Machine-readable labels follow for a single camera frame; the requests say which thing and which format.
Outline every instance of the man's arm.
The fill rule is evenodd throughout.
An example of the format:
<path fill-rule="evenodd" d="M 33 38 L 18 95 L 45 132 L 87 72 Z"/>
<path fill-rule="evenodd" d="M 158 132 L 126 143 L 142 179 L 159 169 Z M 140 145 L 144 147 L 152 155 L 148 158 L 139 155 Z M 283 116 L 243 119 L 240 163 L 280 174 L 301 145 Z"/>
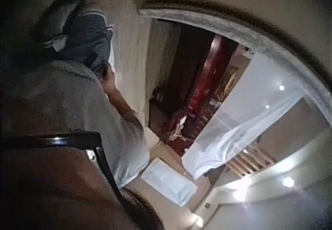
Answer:
<path fill-rule="evenodd" d="M 107 65 L 107 69 L 101 79 L 101 84 L 104 92 L 108 96 L 109 102 L 116 108 L 121 116 L 131 122 L 139 121 L 135 116 L 135 112 L 131 109 L 126 100 L 122 97 L 120 91 L 116 88 L 115 75 L 112 72 L 110 65 Z"/>

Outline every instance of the white curtain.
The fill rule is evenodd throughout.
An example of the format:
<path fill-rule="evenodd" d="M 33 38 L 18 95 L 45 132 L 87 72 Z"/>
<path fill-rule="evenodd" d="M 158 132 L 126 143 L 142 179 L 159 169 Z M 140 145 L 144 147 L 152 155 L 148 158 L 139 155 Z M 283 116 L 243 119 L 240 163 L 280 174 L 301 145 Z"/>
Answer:
<path fill-rule="evenodd" d="M 230 95 L 183 155 L 184 167 L 198 179 L 211 168 L 226 163 L 304 94 L 290 74 L 256 53 Z"/>

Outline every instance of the man's hand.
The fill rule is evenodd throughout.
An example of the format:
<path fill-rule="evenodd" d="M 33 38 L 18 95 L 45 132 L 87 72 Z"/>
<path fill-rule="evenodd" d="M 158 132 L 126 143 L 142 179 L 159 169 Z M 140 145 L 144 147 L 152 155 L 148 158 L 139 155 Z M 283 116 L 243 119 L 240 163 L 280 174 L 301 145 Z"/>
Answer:
<path fill-rule="evenodd" d="M 107 68 L 103 72 L 103 76 L 100 82 L 106 94 L 112 94 L 112 92 L 116 90 L 115 75 L 109 64 L 107 65 Z"/>

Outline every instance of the curved archway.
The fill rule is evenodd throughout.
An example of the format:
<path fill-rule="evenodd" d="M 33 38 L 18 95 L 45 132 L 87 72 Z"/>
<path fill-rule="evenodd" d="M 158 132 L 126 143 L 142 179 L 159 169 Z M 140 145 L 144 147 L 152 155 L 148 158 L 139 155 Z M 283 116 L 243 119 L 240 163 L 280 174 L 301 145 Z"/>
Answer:
<path fill-rule="evenodd" d="M 176 21 L 228 37 L 274 60 L 307 90 L 332 125 L 330 77 L 301 43 L 279 28 L 240 10 L 200 0 L 142 0 L 139 14 Z"/>

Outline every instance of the recessed light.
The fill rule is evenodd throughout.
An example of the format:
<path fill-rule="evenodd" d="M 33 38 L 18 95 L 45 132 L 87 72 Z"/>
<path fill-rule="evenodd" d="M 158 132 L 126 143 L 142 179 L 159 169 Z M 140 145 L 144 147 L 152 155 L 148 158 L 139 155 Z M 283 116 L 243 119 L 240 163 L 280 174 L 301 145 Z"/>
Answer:
<path fill-rule="evenodd" d="M 196 225 L 199 227 L 203 227 L 203 219 L 199 216 L 197 216 L 197 220 L 196 220 Z"/>
<path fill-rule="evenodd" d="M 244 202 L 246 194 L 247 194 L 247 189 L 243 188 L 243 189 L 234 191 L 233 197 L 240 202 Z"/>
<path fill-rule="evenodd" d="M 282 181 L 282 184 L 286 187 L 293 187 L 294 186 L 294 180 L 290 177 L 286 177 L 283 181 Z"/>

